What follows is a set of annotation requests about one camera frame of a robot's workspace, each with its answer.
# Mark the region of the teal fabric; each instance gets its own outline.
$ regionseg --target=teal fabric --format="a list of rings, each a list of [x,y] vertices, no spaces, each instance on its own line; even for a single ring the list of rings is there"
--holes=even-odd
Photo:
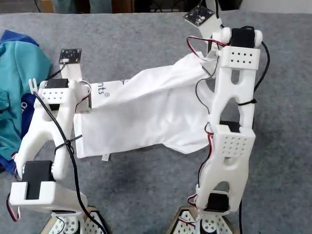
[[[39,47],[12,41],[0,45],[0,155],[10,160],[19,150],[21,101],[30,92],[28,80],[37,83],[49,74],[51,62]]]

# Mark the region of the white plastic frame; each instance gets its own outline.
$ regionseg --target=white plastic frame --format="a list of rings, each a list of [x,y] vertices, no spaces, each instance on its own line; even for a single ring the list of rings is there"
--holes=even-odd
[[[39,199],[26,200],[26,193],[27,182],[12,183],[10,204],[43,213],[50,213],[52,210],[74,211],[77,214],[82,212],[76,192],[66,189],[54,181],[41,182]],[[87,197],[83,193],[80,195],[83,204],[87,206]]]
[[[228,43],[231,29],[223,28],[213,33],[213,39]],[[262,42],[262,33],[255,31],[255,45]],[[212,60],[218,59],[215,75],[214,92],[209,90],[211,101],[209,129],[214,133],[213,151],[200,175],[200,188],[196,186],[196,206],[202,215],[209,213],[226,215],[238,210],[247,178],[249,157],[254,145],[255,134],[252,130],[254,118],[254,104],[238,106],[240,113],[239,133],[233,133],[226,125],[220,125],[220,116],[231,98],[237,103],[251,101],[254,96],[256,71],[259,66],[260,50],[253,48],[225,46],[219,51],[215,43],[207,55]],[[203,63],[204,68],[212,72],[216,62]],[[239,71],[239,81],[232,83],[233,70]],[[215,191],[221,182],[228,182],[229,192]],[[210,193],[226,194],[229,197],[229,210],[224,213],[205,212]]]

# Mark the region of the circuit board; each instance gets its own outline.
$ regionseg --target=circuit board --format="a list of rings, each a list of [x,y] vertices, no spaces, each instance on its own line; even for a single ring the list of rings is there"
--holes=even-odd
[[[183,18],[199,27],[206,22],[214,12],[204,6],[197,5],[193,10],[188,12]]]

